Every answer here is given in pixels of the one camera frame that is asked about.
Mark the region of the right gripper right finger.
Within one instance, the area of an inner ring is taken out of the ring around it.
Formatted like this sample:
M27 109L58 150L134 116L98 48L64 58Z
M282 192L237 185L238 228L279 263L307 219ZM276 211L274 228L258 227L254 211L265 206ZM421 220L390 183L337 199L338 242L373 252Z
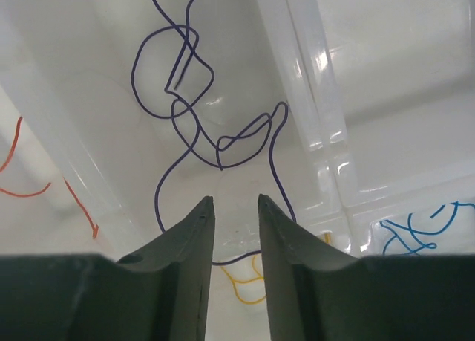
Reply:
M472 340L474 257L367 256L329 246L258 197L273 340Z

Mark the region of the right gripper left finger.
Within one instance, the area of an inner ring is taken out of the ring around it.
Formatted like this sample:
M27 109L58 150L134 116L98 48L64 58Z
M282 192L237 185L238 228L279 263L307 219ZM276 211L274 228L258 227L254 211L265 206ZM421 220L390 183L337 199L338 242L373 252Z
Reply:
M100 254L1 258L3 340L203 340L214 201L112 261Z

